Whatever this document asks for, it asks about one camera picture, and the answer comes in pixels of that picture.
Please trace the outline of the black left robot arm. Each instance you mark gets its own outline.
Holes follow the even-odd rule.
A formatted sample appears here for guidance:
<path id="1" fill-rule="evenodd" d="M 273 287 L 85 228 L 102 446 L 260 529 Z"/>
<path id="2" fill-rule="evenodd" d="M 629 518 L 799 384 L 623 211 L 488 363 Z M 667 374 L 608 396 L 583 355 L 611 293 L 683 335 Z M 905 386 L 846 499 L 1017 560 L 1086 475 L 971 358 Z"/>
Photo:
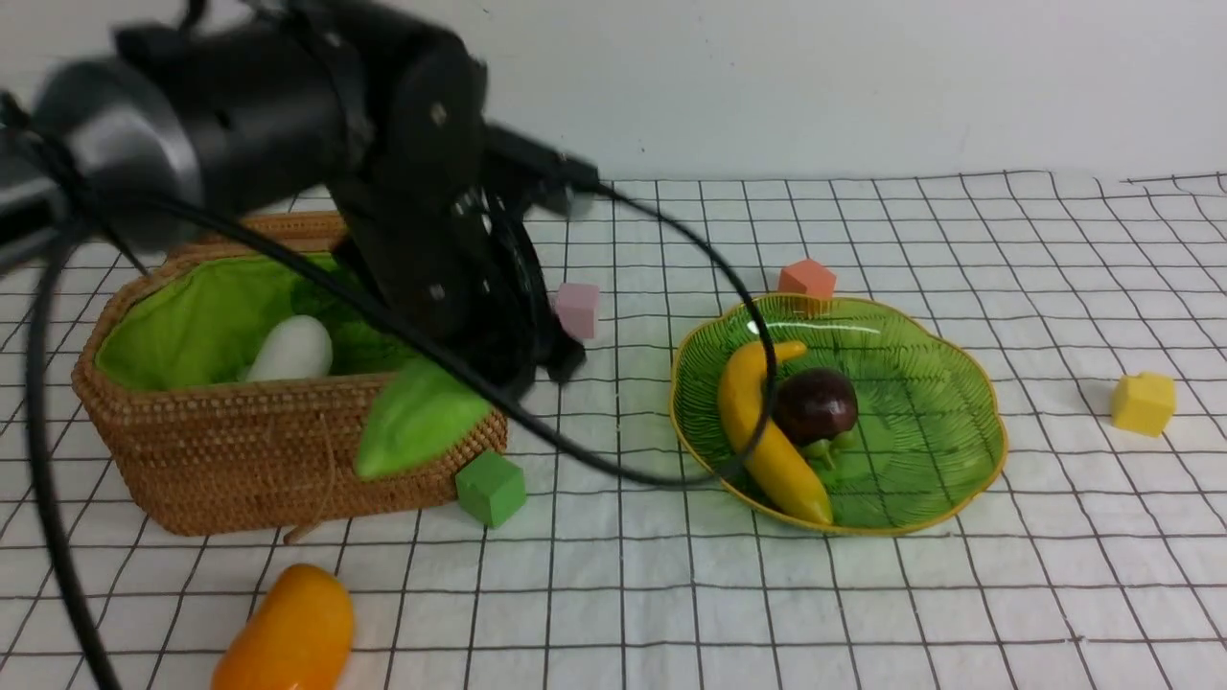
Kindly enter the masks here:
<path id="1" fill-rule="evenodd" d="M 587 349 L 548 303 L 524 219 L 598 171 L 486 122 L 488 69 L 452 29 L 377 1 L 288 1 L 218 34 L 128 25 L 25 113 L 2 97 L 2 263 L 38 255 L 79 194 L 163 193 L 240 219 L 324 185 L 360 293 L 519 392 Z"/>

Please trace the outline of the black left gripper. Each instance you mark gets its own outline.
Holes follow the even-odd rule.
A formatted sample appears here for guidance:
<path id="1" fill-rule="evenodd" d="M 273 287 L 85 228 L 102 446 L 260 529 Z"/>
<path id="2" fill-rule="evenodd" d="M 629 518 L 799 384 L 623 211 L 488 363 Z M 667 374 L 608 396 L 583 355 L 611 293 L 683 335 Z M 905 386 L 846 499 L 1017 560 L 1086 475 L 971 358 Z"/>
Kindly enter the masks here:
<path id="1" fill-rule="evenodd" d="M 536 327 L 481 210 L 463 196 L 485 157 L 487 70 L 452 31 L 421 18 L 337 18 L 364 69 L 374 140 L 333 196 L 387 308 L 493 384 L 539 365 L 567 386 L 587 346 Z"/>

